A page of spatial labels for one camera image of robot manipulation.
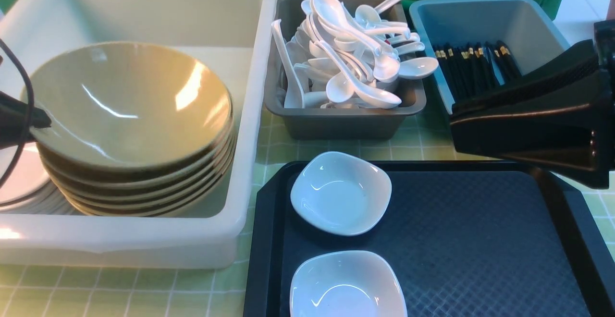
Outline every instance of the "gray plastic bin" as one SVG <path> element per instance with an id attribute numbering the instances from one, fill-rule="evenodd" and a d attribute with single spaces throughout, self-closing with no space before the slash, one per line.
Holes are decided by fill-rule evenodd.
<path id="1" fill-rule="evenodd" d="M 435 57 L 433 44 L 505 42 L 522 74 L 544 65 L 569 48 L 569 43 L 534 0 L 419 0 L 409 9 L 425 43 L 424 54 Z M 455 102 L 442 70 L 424 79 L 435 83 L 446 113 Z"/>
<path id="2" fill-rule="evenodd" d="M 301 1 L 278 0 L 277 14 L 282 20 L 281 29 L 286 41 L 291 39 L 297 26 L 305 19 Z M 354 13 L 360 4 L 376 6 L 383 0 L 341 1 Z M 382 17 L 406 21 L 401 5 L 393 6 Z M 395 109 L 285 109 L 279 98 L 279 89 L 285 85 L 285 81 L 282 80 L 280 57 L 273 42 L 269 59 L 264 104 L 271 113 L 283 118 L 286 130 L 294 139 L 389 139 L 407 116 L 422 111 L 427 102 L 422 81 L 401 79 L 395 93 L 403 102 Z"/>

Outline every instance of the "green checkered tablecloth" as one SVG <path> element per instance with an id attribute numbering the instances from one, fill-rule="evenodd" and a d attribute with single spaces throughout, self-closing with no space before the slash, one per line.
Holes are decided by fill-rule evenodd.
<path id="1" fill-rule="evenodd" d="M 237 262 L 221 270 L 0 266 L 0 317 L 241 317 L 257 191 L 289 161 L 338 150 L 368 160 L 479 159 L 455 152 L 428 103 L 391 140 L 297 142 L 264 110 L 248 222 Z M 615 256 L 615 188 L 583 191 Z"/>

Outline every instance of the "black cable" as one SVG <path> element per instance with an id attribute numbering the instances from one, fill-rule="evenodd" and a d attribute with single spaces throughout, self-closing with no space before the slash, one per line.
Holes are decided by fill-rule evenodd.
<path id="1" fill-rule="evenodd" d="M 30 126 L 32 125 L 32 112 L 35 109 L 35 92 L 32 88 L 32 81 L 30 81 L 30 78 L 28 77 L 28 74 L 26 73 L 26 69 L 24 68 L 24 66 L 22 66 L 22 64 L 19 62 L 19 60 L 15 56 L 15 54 L 13 54 L 13 52 L 9 49 L 9 47 L 7 47 L 7 45 L 4 43 L 2 39 L 0 39 L 0 48 L 2 48 L 6 56 L 9 57 L 13 65 L 17 67 L 19 74 L 21 74 L 26 84 L 26 95 L 28 96 L 28 108 L 26 108 L 26 116 L 24 117 L 24 126 L 22 127 L 22 133 L 19 136 L 17 150 L 15 151 L 15 155 L 13 155 L 13 159 L 11 160 L 11 163 L 9 163 L 9 166 L 6 168 L 6 171 L 4 171 L 2 177 L 0 177 L 0 188 L 2 188 L 4 183 L 11 176 L 11 173 L 13 173 L 13 170 L 15 169 L 15 166 L 17 166 L 17 162 L 19 161 L 19 158 L 22 156 L 22 151 L 24 151 L 24 146 L 26 146 L 26 140 L 28 139 L 29 129 L 30 129 Z"/>

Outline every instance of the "black chopstick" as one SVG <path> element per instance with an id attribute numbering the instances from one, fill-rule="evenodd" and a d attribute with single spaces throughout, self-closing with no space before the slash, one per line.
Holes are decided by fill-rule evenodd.
<path id="1" fill-rule="evenodd" d="M 457 101 L 459 100 L 459 93 L 456 87 L 457 81 L 451 76 L 451 67 L 448 63 L 448 58 L 444 50 L 441 50 L 439 46 L 433 46 L 433 50 L 435 51 L 435 56 L 438 59 L 442 73 L 444 74 L 444 79 L 446 79 L 446 83 L 448 84 L 448 89 L 451 91 L 455 101 Z"/>
<path id="2" fill-rule="evenodd" d="M 474 93 L 472 96 L 481 95 L 485 91 L 485 80 L 483 78 L 482 68 L 477 57 L 477 52 L 474 50 L 471 44 L 467 46 L 468 59 L 470 59 L 470 66 L 472 68 L 472 89 Z"/>
<path id="3" fill-rule="evenodd" d="M 465 61 L 461 56 L 461 52 L 459 50 L 452 48 L 450 44 L 447 47 L 448 56 L 452 57 L 452 61 L 454 61 L 455 69 L 457 71 L 457 78 L 459 83 L 457 83 L 457 89 L 459 92 L 460 98 L 468 98 L 470 93 L 468 91 L 468 80 L 466 77 L 466 66 L 464 65 Z"/>
<path id="4" fill-rule="evenodd" d="M 487 43 L 483 45 L 483 56 L 485 57 L 486 65 L 489 70 L 489 76 L 490 76 L 490 79 L 492 80 L 492 87 L 493 88 L 499 87 L 498 77 L 496 76 L 496 72 L 494 70 L 495 67 L 493 65 L 495 61 L 493 61 L 493 55 L 490 52 Z"/>
<path id="5" fill-rule="evenodd" d="M 498 69 L 500 71 L 500 74 L 502 75 L 502 78 L 504 79 L 504 83 L 508 83 L 511 79 L 512 79 L 512 75 L 511 72 L 509 72 L 508 68 L 506 67 L 506 64 L 504 63 L 501 54 L 499 54 L 499 51 L 497 50 L 497 48 L 495 48 L 492 45 L 489 45 L 489 49 L 493 54 L 493 59 L 496 62 L 496 65 L 498 66 Z"/>
<path id="6" fill-rule="evenodd" d="M 493 76 L 493 78 L 495 80 L 495 86 L 499 87 L 500 86 L 500 82 L 499 82 L 498 76 L 496 74 L 496 68 L 498 68 L 498 70 L 499 70 L 499 66 L 498 66 L 498 62 L 496 60 L 496 55 L 495 55 L 495 53 L 494 53 L 494 51 L 492 49 L 492 45 L 490 43 L 485 42 L 484 49 L 485 49 L 485 53 L 486 53 L 485 55 L 489 59 L 489 66 L 491 68 L 492 76 Z"/>
<path id="7" fill-rule="evenodd" d="M 489 61 L 485 56 L 485 51 L 481 43 L 476 44 L 476 52 L 478 52 L 478 58 L 480 67 L 483 71 L 483 79 L 485 81 L 485 90 L 493 89 L 497 86 L 497 79 L 495 79 L 494 74 L 492 74 L 492 69 L 489 66 Z"/>
<path id="8" fill-rule="evenodd" d="M 468 52 L 465 52 L 461 48 L 454 48 L 459 59 L 459 66 L 461 68 L 461 78 L 464 81 L 464 91 L 467 98 L 471 98 L 474 95 L 474 87 L 472 86 L 472 69 Z"/>
<path id="9" fill-rule="evenodd" d="M 509 69 L 509 72 L 512 75 L 512 78 L 514 79 L 520 78 L 521 71 L 519 70 L 517 63 L 515 63 L 514 59 L 512 58 L 512 55 L 510 54 L 510 50 L 508 49 L 508 46 L 506 46 L 506 44 L 502 41 L 498 41 L 496 42 L 496 44 L 498 45 L 499 52 L 502 55 L 503 60 L 506 63 L 507 68 Z"/>

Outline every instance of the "white plate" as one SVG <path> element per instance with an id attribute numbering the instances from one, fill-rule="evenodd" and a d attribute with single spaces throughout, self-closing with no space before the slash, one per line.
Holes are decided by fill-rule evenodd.
<path id="1" fill-rule="evenodd" d="M 28 196 L 0 205 L 0 212 L 8 212 L 9 210 L 18 210 L 26 206 L 35 205 L 41 201 L 47 200 L 48 197 L 56 191 L 57 187 L 52 182 L 49 182 L 41 189 Z"/>
<path id="2" fill-rule="evenodd" d="M 16 150 L 16 146 L 0 150 L 0 175 L 4 174 Z M 36 144 L 28 143 L 13 173 L 0 188 L 0 205 L 28 196 L 48 182 L 49 176 L 40 162 Z"/>
<path id="3" fill-rule="evenodd" d="M 391 266 L 369 251 L 343 251 L 305 261 L 290 284 L 291 317 L 407 317 Z"/>
<path id="4" fill-rule="evenodd" d="M 371 230 L 391 199 L 389 175 L 360 158 L 328 151 L 299 174 L 290 201 L 305 221 L 332 234 L 354 236 Z"/>

